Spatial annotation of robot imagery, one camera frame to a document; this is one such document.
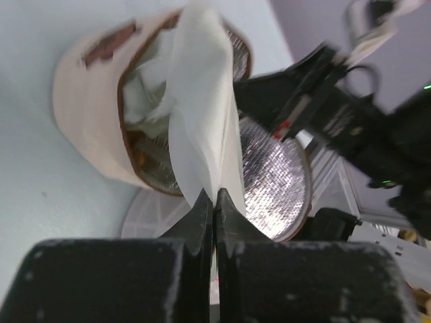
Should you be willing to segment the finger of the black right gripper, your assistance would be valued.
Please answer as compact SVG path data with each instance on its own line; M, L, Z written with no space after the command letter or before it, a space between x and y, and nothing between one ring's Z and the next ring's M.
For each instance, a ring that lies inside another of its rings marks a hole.
M306 130L321 141L340 140L340 55L321 44L283 71L234 82L238 109L280 141Z

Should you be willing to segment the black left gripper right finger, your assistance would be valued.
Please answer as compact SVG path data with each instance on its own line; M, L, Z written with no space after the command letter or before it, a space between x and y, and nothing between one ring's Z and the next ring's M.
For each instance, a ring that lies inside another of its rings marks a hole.
M419 322L395 259L370 242L268 239L226 189L215 206L222 322Z

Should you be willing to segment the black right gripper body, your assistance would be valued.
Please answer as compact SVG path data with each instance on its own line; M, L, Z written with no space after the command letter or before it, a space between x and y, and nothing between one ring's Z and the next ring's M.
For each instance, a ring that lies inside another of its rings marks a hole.
M385 114L375 103L378 74L371 92L359 96L348 85L354 71L343 61L319 59L296 88L300 109L296 126L308 130L369 178L368 187L399 187L388 206L430 238L430 91L422 89Z

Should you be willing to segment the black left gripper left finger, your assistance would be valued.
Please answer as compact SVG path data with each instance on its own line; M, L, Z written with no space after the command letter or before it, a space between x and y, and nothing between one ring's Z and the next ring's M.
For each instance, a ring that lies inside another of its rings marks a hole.
M2 322L208 322L213 205L159 238L55 239L24 257Z

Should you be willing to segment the beige cylindrical zipper bag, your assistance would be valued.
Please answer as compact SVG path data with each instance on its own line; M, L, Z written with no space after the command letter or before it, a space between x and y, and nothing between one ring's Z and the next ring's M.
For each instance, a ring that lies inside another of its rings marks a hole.
M312 197L296 139L281 142L239 111L232 82L249 78L245 39L193 3L80 40L57 65L53 110L70 143L103 176L140 188L124 238L157 238L201 191L227 188L263 234L291 240Z

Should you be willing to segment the white bra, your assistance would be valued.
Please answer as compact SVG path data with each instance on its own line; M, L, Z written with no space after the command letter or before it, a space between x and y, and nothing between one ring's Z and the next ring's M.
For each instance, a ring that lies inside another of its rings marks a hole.
M219 13L192 2L160 50L134 68L123 86L129 126L167 134L170 163L189 204L205 191L212 202L225 188L245 213L240 129L233 91L232 43Z

